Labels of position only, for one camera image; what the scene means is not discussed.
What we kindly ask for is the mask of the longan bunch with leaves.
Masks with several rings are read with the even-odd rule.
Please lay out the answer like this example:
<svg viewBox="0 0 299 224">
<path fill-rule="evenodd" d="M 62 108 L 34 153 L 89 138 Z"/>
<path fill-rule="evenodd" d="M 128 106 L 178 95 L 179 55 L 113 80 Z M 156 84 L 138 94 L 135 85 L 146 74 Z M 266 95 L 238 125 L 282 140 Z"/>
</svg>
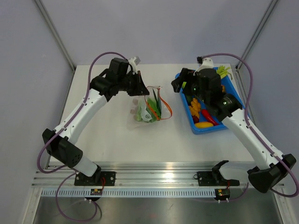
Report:
<svg viewBox="0 0 299 224">
<path fill-rule="evenodd" d="M 141 118 L 141 107 L 139 105 L 139 100 L 137 98 L 134 98 L 132 101 L 132 106 L 130 109 L 130 115 L 133 118 L 133 120 L 140 122 L 142 120 Z"/>
</svg>

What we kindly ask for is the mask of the green scallion bunch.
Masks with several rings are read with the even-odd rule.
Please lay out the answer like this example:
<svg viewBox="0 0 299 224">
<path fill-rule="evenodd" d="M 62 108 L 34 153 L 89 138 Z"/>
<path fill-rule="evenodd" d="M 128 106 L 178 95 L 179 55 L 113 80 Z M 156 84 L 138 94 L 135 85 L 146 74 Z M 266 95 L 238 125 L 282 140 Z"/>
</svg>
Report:
<svg viewBox="0 0 299 224">
<path fill-rule="evenodd" d="M 161 118 L 161 107 L 160 107 L 160 103 L 159 103 L 159 100 L 158 100 L 158 97 L 156 95 L 156 92 L 154 90 L 153 91 L 153 95 L 154 95 L 154 98 L 155 98 L 155 101 L 156 101 L 156 105 L 157 105 L 157 110 L 158 110 L 158 117 Z"/>
</svg>

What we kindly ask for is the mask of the clear zip bag orange zipper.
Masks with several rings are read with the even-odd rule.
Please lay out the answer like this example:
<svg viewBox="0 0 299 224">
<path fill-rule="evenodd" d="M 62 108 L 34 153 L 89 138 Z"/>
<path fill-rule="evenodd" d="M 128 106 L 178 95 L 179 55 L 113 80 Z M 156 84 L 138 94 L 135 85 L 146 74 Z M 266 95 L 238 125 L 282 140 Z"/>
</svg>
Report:
<svg viewBox="0 0 299 224">
<path fill-rule="evenodd" d="M 161 94 L 162 86 L 147 86 L 149 95 L 133 97 L 129 110 L 129 130 L 170 119 L 172 108 Z"/>
</svg>

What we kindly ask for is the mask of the napa cabbage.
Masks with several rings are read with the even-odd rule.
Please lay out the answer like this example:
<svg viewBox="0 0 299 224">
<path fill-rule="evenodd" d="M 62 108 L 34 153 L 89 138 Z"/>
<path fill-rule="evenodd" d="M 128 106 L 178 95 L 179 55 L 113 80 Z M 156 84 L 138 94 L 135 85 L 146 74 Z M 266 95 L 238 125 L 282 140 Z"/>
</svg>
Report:
<svg viewBox="0 0 299 224">
<path fill-rule="evenodd" d="M 141 118 L 140 122 L 153 123 L 159 121 L 158 110 L 156 101 L 154 98 L 138 98 L 139 105 L 141 107 Z"/>
</svg>

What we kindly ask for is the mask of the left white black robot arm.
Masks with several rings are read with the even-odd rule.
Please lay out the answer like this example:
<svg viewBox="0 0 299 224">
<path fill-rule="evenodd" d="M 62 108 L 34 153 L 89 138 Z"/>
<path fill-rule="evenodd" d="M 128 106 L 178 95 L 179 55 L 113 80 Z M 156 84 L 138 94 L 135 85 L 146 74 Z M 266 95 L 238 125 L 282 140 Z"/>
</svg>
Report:
<svg viewBox="0 0 299 224">
<path fill-rule="evenodd" d="M 112 59 L 107 69 L 89 81 L 86 95 L 70 115 L 54 130 L 46 129 L 43 132 L 47 153 L 65 166 L 85 175 L 85 181 L 91 186 L 100 182 L 101 169 L 85 157 L 75 144 L 98 110 L 120 91 L 129 96 L 149 95 L 141 72 L 137 69 L 139 63 L 137 56 L 128 60 Z"/>
</svg>

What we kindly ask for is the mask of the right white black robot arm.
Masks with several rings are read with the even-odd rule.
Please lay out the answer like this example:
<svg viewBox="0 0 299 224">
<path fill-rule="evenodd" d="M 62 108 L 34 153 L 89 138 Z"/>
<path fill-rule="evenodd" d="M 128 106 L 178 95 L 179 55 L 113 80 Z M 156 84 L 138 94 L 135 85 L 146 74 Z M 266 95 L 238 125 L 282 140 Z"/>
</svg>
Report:
<svg viewBox="0 0 299 224">
<path fill-rule="evenodd" d="M 276 149 L 249 120 L 247 111 L 231 93 L 223 91 L 221 77 L 214 68 L 199 71 L 183 68 L 171 82 L 174 92 L 183 91 L 205 104 L 208 112 L 223 123 L 245 146 L 256 166 L 247 171 L 251 185 L 266 193 L 287 175 L 298 186 L 292 172 L 296 158 Z"/>
</svg>

